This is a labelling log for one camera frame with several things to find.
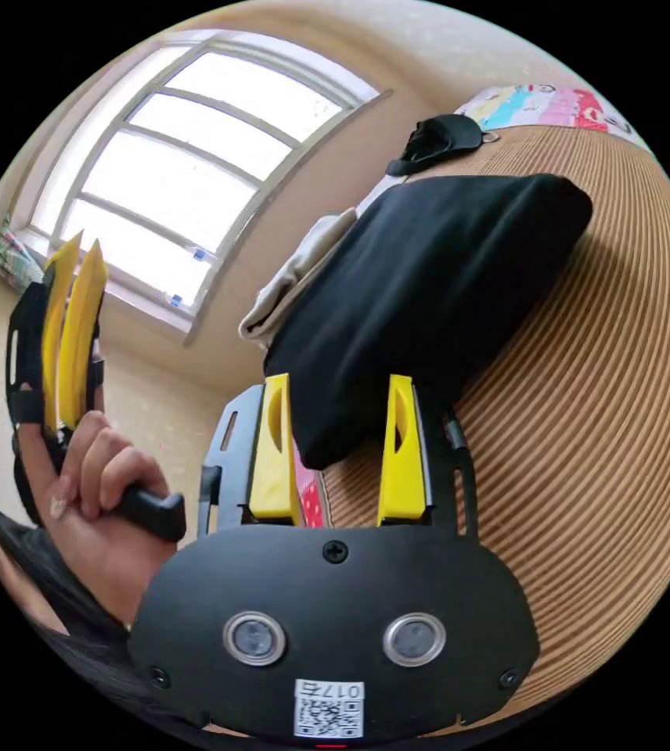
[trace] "woven mat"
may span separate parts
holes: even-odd
[[[562,174],[594,215],[555,292],[456,408],[481,539],[525,588],[542,644],[488,721],[590,675],[670,581],[670,182],[649,153],[603,133],[499,136],[410,179]],[[378,447],[325,472],[334,526],[374,524],[379,473]]]

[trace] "window frame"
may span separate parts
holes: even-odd
[[[297,54],[296,56],[283,55],[274,49],[267,49],[264,44],[256,45],[250,43],[247,39],[244,41],[238,41],[236,38],[240,35],[243,35],[247,39],[251,36],[260,41],[269,40],[273,45],[275,43],[282,43],[282,45],[297,51]],[[115,85],[126,78],[143,60],[147,59],[159,49],[172,46],[189,46],[189,49],[144,84],[121,107],[118,114],[108,123],[106,128],[99,135],[95,145],[90,149],[83,164],[78,170],[76,177],[69,184],[67,194],[56,219],[56,225],[52,234],[35,227],[33,224],[33,216],[43,190],[45,189],[53,170],[59,163],[63,151],[71,139],[78,133],[80,127],[83,125],[92,110]],[[251,115],[244,110],[239,110],[225,102],[220,102],[193,92],[185,92],[180,89],[171,88],[166,85],[180,70],[183,70],[196,59],[199,59],[202,55],[208,52],[216,52],[237,59],[244,59],[248,62],[263,66],[268,70],[288,76],[289,78],[303,84],[310,90],[327,97],[330,101],[334,102],[341,108],[340,112],[322,124],[322,126],[304,141],[299,141],[261,118]],[[320,61],[320,65],[309,64],[311,59]],[[323,72],[321,70],[323,67],[322,63],[325,63],[326,66],[329,67],[329,70]],[[348,83],[337,80],[337,75],[332,75],[333,70],[336,73],[338,70],[344,71],[349,77],[351,77],[351,88],[349,88]],[[106,76],[107,73],[102,76],[102,79],[105,79]],[[210,251],[208,253],[210,263],[208,263],[207,272],[191,306],[186,306],[185,304],[176,305],[166,298],[164,291],[154,289],[141,279],[131,276],[117,267],[109,265],[111,282],[124,293],[118,296],[126,299],[127,302],[130,302],[132,305],[136,305],[136,307],[141,307],[142,309],[149,307],[155,318],[161,318],[165,322],[171,323],[175,328],[181,329],[184,333],[189,333],[191,331],[193,323],[198,318],[204,307],[204,301],[208,292],[212,288],[214,282],[218,279],[219,272],[229,259],[232,249],[239,242],[244,229],[250,224],[251,220],[260,212],[265,204],[274,197],[283,179],[299,163],[305,160],[311,153],[313,147],[322,141],[329,133],[338,128],[338,126],[361,107],[375,99],[380,99],[382,94],[384,94],[384,92],[377,91],[368,81],[356,77],[354,74],[351,74],[350,71],[342,68],[334,61],[324,58],[317,52],[309,51],[299,45],[289,43],[285,40],[279,40],[267,34],[251,34],[246,31],[229,31],[223,29],[169,32],[162,34],[160,37],[148,40],[144,45],[140,45],[139,55],[131,56],[128,68],[120,72],[117,76],[113,76],[107,86],[102,84],[98,86],[99,81],[94,83],[91,89],[89,89],[89,91],[92,91],[93,93],[92,100],[88,101],[86,109],[83,108],[81,110],[76,122],[68,127],[67,133],[65,137],[61,139],[59,148],[56,150],[55,155],[49,157],[49,162],[45,165],[44,174],[40,175],[40,173],[38,173],[38,178],[35,180],[34,196],[32,195],[31,186],[27,187],[27,191],[23,191],[27,193],[27,205],[24,207],[22,213],[17,211],[13,213],[15,225],[19,224],[23,226],[20,232],[23,241],[29,246],[31,252],[39,261],[45,262],[50,255],[56,252],[63,242],[60,235],[74,201],[84,198],[89,203],[105,208],[117,216],[126,218],[137,225],[145,227],[159,236],[164,237],[173,243],[179,244],[181,247],[186,248],[195,246],[190,239],[184,238],[172,230],[151,221],[148,217],[140,217],[123,207],[119,207],[118,205],[112,204],[104,199],[84,193],[85,183],[93,167],[112,137],[119,131],[140,134],[148,138],[154,138],[158,142],[166,143],[175,148],[180,148],[187,153],[192,153],[194,156],[207,160],[213,165],[228,171],[234,177],[241,178],[250,185],[253,185],[256,193],[241,213],[236,216],[234,222],[231,224],[224,239],[221,241],[215,252],[213,253]],[[353,90],[353,81],[358,82],[358,91]],[[99,91],[94,95],[96,88],[98,88]],[[209,106],[219,112],[226,113],[232,117],[237,117],[241,121],[277,138],[288,146],[291,151],[265,180],[248,175],[244,170],[225,162],[220,157],[204,152],[202,149],[191,146],[188,143],[181,142],[176,138],[171,138],[170,136],[161,134],[157,131],[151,131],[147,128],[131,124],[129,119],[149,101],[149,98],[152,95],[155,94],[177,96],[180,99],[186,99],[204,106]],[[15,209],[21,203],[22,201],[18,198]],[[139,304],[139,299],[141,299],[144,304]]]

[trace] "label sticker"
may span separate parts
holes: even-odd
[[[294,735],[298,738],[362,738],[364,684],[296,681]]]

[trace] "hand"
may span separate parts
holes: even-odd
[[[133,623],[147,586],[176,552],[176,545],[116,515],[128,485],[169,495],[160,466],[116,433],[102,411],[88,412],[71,438],[61,476],[56,475],[41,428],[20,425],[22,463],[43,524],[64,562],[105,610]]]

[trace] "person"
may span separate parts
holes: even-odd
[[[108,699],[195,746],[209,748],[212,737],[217,748],[217,733],[230,731],[196,728],[162,707],[127,650],[142,595],[177,545],[105,512],[132,483],[168,496],[158,462],[112,428],[102,387],[60,475],[40,426],[20,425],[18,437],[43,524],[26,526],[0,512],[0,581],[10,597],[43,641]]]

